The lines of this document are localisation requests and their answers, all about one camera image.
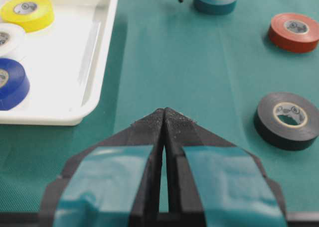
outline electrical tape roll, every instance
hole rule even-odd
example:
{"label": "electrical tape roll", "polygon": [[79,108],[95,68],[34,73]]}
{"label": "electrical tape roll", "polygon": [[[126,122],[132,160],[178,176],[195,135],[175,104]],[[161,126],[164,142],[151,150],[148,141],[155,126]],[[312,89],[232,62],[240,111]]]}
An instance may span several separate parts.
{"label": "electrical tape roll", "polygon": [[0,58],[21,61],[25,57],[26,34],[16,24],[0,23]]}
{"label": "electrical tape roll", "polygon": [[270,93],[260,101],[254,124],[261,137],[273,146],[303,150],[319,135],[319,111],[301,96]]}
{"label": "electrical tape roll", "polygon": [[14,23],[26,32],[46,28],[54,21],[53,6],[50,0],[11,0],[1,9],[5,22]]}
{"label": "electrical tape roll", "polygon": [[295,52],[313,51],[319,41],[319,24],[302,14],[282,13],[271,20],[269,39],[278,47]]}
{"label": "electrical tape roll", "polygon": [[23,66],[14,60],[0,58],[0,110],[17,106],[29,89],[30,83]]}
{"label": "electrical tape roll", "polygon": [[236,6],[237,0],[194,0],[195,8],[207,14],[229,14]]}

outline tape label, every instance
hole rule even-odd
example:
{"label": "tape label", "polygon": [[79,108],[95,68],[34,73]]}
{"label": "tape label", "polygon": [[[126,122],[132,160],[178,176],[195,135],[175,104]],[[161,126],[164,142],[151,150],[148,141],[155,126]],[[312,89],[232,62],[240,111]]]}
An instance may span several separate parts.
{"label": "tape label", "polygon": [[6,70],[0,69],[0,88],[2,88],[9,80],[9,73]]}
{"label": "tape label", "polygon": [[10,35],[8,33],[0,32],[0,46],[2,46],[5,43],[7,43],[9,38],[10,38]]}
{"label": "tape label", "polygon": [[284,27],[295,34],[306,34],[309,31],[308,25],[300,20],[287,20],[284,23]]}
{"label": "tape label", "polygon": [[298,105],[293,103],[279,103],[274,107],[275,119],[282,125],[298,128],[306,125],[308,116]]}
{"label": "tape label", "polygon": [[30,14],[38,8],[38,5],[34,2],[24,2],[15,6],[13,11],[16,14]]}

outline blue tape roll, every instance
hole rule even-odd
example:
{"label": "blue tape roll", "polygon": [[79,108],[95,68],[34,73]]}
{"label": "blue tape roll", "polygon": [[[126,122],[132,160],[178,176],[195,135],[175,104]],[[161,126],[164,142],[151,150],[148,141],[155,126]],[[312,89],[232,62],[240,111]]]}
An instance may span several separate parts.
{"label": "blue tape roll", "polygon": [[11,59],[0,59],[0,110],[10,110],[21,103],[30,89],[23,66]]}
{"label": "blue tape roll", "polygon": [[236,6],[237,0],[194,0],[195,8],[207,14],[229,14]]}

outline teal tape roll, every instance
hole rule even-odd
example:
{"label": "teal tape roll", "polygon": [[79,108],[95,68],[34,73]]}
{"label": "teal tape roll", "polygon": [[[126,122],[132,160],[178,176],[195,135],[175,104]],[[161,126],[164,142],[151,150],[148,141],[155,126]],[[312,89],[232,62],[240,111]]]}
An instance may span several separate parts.
{"label": "teal tape roll", "polygon": [[237,0],[194,0],[195,8],[207,14],[229,14],[236,6]]}

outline black tape roll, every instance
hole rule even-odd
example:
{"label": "black tape roll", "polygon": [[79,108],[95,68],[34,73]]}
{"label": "black tape roll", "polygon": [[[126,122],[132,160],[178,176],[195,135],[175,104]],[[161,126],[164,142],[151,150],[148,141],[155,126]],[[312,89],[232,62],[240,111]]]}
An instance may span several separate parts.
{"label": "black tape roll", "polygon": [[319,135],[318,109],[292,93],[265,96],[258,105],[254,123],[265,141],[285,150],[303,150]]}

